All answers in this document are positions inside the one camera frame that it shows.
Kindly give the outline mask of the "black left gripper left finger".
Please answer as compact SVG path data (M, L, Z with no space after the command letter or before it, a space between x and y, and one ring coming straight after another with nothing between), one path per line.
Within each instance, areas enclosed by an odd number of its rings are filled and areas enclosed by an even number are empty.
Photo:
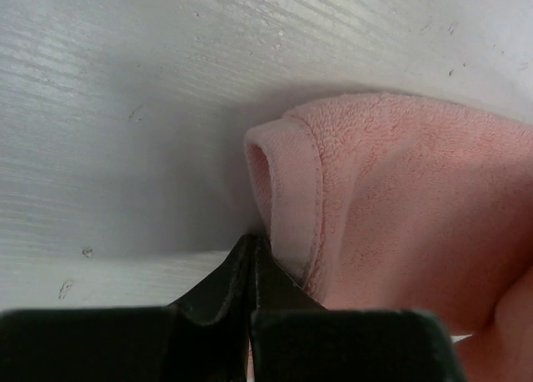
M252 237L169 305L7 310L3 381L244 381Z

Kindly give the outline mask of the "pink terry towel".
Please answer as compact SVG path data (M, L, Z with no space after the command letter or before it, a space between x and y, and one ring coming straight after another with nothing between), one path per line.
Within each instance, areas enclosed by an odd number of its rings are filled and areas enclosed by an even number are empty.
M429 310L468 380L531 380L530 124L365 93L299 106L244 143L272 253L314 300Z

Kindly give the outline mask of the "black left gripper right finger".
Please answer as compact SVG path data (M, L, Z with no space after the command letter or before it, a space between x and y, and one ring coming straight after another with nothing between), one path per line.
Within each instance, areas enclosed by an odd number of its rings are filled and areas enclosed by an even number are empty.
M250 339L257 381L464 381L451 337L425 310L328 310L258 237Z

